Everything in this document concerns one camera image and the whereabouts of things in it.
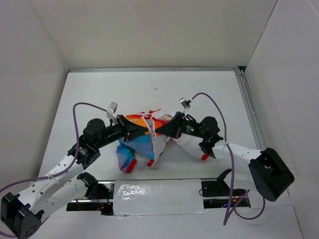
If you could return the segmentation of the colourful rainbow kids jacket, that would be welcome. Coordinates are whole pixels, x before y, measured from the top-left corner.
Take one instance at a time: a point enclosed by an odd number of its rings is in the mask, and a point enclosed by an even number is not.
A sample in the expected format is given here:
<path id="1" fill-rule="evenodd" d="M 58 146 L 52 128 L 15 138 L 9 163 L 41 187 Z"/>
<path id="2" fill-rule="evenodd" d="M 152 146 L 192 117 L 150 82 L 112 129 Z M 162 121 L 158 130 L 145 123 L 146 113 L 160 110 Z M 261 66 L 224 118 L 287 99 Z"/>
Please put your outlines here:
<path id="1" fill-rule="evenodd" d="M 175 111 L 169 108 L 160 108 L 155 111 L 140 112 L 127 115 L 126 119 L 147 129 L 147 132 L 138 136 L 132 141 L 125 142 L 119 139 L 116 148 L 119 169 L 124 173 L 131 173 L 137 163 L 136 153 L 149 159 L 148 167 L 152 167 L 164 152 L 169 141 L 176 141 L 177 145 L 187 154 L 194 158 L 205 161 L 209 158 L 200 149 L 201 139 L 183 134 L 179 139 L 174 139 L 163 134 L 156 133 L 155 130 L 170 121 L 175 115 Z"/>

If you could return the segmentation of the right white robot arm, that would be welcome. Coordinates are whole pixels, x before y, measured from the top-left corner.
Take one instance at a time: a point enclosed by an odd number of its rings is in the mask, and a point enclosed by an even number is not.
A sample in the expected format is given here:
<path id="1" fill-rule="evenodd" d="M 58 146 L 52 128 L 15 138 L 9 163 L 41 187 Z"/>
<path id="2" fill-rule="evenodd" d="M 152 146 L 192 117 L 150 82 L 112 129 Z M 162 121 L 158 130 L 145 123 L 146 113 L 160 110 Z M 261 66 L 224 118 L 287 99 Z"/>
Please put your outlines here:
<path id="1" fill-rule="evenodd" d="M 201 138 L 199 147 L 204 154 L 218 159 L 234 159 L 235 165 L 249 168 L 256 190 L 268 201 L 276 201 L 295 181 L 294 175 L 274 149 L 251 149 L 225 141 L 218 135 L 220 128 L 214 117 L 207 116 L 197 122 L 177 112 L 156 132 L 175 139 L 184 134 Z"/>

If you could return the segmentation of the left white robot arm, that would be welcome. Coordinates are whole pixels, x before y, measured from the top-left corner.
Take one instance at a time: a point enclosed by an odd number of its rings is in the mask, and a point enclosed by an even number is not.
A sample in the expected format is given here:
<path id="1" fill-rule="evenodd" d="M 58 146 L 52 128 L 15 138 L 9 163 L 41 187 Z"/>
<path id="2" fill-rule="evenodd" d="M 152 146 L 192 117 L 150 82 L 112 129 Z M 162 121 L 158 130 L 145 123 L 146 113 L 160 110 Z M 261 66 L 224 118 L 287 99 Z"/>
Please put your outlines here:
<path id="1" fill-rule="evenodd" d="M 118 115 L 106 126 L 92 119 L 77 138 L 76 144 L 45 176 L 33 179 L 32 185 L 17 194 L 6 193 L 0 203 L 0 219 L 12 237 L 28 239 L 45 220 L 70 201 L 98 194 L 98 181 L 85 172 L 100 156 L 100 148 L 119 139 L 130 141 L 145 134 L 148 127 Z"/>

